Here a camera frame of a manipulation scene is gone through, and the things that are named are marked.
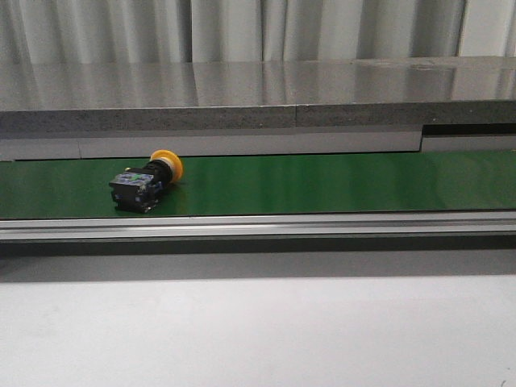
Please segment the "yellow push button switch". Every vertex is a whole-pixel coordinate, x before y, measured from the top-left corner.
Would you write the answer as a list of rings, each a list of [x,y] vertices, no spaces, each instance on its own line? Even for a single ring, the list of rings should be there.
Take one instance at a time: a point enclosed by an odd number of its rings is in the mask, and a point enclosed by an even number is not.
[[[184,173],[180,157],[169,150],[157,150],[141,168],[126,168],[110,182],[111,197],[117,210],[147,213],[162,194]]]

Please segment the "grey stone counter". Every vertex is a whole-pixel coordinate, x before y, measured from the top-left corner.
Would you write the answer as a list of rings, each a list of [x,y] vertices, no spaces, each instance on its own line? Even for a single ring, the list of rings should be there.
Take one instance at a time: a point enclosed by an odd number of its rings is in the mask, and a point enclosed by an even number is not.
[[[5,64],[1,158],[515,146],[515,61]]]

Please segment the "green conveyor belt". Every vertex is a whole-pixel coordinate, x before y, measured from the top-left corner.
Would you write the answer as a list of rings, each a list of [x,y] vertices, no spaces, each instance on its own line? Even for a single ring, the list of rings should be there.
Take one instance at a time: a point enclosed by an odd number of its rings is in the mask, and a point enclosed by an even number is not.
[[[512,151],[201,156],[153,217],[511,210]],[[109,182],[141,159],[7,161],[1,217],[118,218]]]

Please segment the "white curtain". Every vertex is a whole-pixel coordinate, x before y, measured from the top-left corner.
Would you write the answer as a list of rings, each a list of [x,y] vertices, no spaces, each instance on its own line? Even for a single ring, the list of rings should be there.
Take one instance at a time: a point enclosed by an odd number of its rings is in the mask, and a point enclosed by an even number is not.
[[[4,1],[7,64],[515,54],[512,1]]]

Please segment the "aluminium conveyor frame rail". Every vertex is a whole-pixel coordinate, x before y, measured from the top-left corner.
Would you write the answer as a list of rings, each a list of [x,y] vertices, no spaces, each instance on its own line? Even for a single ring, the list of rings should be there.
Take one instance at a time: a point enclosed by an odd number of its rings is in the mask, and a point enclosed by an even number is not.
[[[3,220],[1,240],[507,234],[512,210]]]

